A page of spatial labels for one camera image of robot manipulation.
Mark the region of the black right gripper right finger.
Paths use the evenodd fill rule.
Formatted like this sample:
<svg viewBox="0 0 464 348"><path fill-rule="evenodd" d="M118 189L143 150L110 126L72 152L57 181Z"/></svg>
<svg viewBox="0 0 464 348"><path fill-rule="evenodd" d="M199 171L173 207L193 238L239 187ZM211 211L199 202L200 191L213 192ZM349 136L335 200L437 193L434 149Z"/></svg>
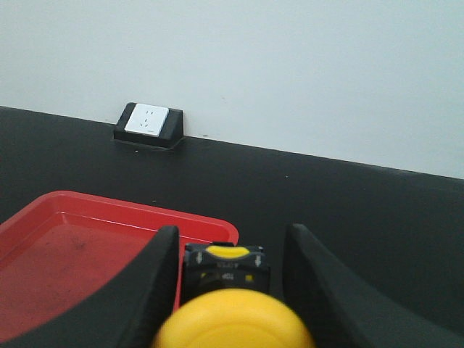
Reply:
<svg viewBox="0 0 464 348"><path fill-rule="evenodd" d="M462 347L463 335L405 309L352 272L305 225L286 226L285 302L317 347Z"/></svg>

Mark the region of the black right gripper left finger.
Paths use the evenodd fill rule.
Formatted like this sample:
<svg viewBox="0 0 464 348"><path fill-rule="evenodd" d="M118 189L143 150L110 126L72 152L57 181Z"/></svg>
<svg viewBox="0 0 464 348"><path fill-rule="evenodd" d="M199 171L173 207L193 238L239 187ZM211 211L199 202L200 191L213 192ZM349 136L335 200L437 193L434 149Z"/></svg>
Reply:
<svg viewBox="0 0 464 348"><path fill-rule="evenodd" d="M150 347L173 311L179 230L161 227L97 292L3 347Z"/></svg>

